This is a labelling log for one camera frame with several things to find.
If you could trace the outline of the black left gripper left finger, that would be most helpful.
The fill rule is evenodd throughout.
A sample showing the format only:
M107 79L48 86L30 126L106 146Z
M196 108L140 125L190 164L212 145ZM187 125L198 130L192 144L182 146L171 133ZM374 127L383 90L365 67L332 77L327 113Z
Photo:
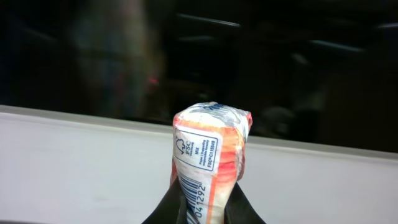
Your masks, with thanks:
M175 179L155 210L142 224L186 224L187 200Z

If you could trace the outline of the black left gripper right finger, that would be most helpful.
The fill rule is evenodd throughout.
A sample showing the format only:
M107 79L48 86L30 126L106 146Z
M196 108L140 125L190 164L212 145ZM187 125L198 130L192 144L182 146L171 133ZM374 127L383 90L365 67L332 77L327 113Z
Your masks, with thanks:
M224 209L225 224L266 224L236 183Z

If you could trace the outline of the orange Kleenex tissue pack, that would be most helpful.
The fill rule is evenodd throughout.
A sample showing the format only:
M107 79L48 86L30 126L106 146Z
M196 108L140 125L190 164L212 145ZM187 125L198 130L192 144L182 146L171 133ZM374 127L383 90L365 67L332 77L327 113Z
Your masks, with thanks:
M224 223L229 196L243 176L251 125L250 112L217 102L174 116L170 180L185 196L185 223Z

